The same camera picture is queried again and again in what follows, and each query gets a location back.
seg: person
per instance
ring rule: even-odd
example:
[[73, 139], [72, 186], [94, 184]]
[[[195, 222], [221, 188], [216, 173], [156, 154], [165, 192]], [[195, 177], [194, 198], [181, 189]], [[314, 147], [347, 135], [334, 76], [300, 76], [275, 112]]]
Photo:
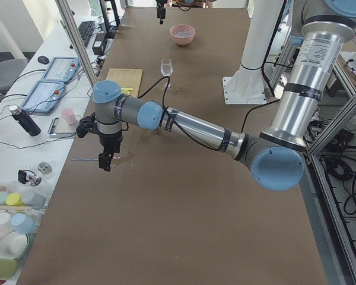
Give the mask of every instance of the person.
[[213, 8], [213, 2], [216, 0], [172, 0], [171, 7], [192, 7], [192, 8], [203, 8], [205, 5], [208, 8]]

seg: white bowl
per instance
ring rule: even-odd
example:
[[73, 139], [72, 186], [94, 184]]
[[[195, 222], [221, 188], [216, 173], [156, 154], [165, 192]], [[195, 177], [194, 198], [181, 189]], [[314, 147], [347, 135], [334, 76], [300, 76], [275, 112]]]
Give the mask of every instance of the white bowl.
[[10, 232], [0, 240], [0, 258], [19, 259], [29, 244], [28, 235]]

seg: pink bowl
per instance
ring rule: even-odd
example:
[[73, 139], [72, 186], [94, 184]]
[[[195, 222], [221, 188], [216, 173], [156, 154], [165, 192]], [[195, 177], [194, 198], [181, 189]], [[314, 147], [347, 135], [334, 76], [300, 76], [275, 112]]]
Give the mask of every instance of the pink bowl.
[[189, 25], [176, 25], [170, 29], [171, 39], [180, 46], [188, 45], [195, 35], [195, 29]]

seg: black bottle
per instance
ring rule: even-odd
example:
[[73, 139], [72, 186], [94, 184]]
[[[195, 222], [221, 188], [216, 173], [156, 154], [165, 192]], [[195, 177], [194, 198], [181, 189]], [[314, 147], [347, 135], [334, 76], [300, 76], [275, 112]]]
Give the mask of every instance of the black bottle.
[[29, 114], [22, 110], [17, 105], [12, 105], [9, 107], [9, 111], [12, 113], [12, 117], [23, 127], [23, 129], [30, 134], [32, 137], [38, 135], [41, 129], [34, 120], [29, 116]]

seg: bowl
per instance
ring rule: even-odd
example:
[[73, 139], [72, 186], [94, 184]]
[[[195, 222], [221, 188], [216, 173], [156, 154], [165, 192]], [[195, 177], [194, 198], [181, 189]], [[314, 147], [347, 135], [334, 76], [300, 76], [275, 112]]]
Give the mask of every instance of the bowl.
[[190, 25], [175, 25], [170, 28], [171, 39], [180, 46], [188, 45], [194, 38], [195, 29]]
[[29, 245], [28, 235], [10, 232], [0, 240], [0, 258], [19, 259]]

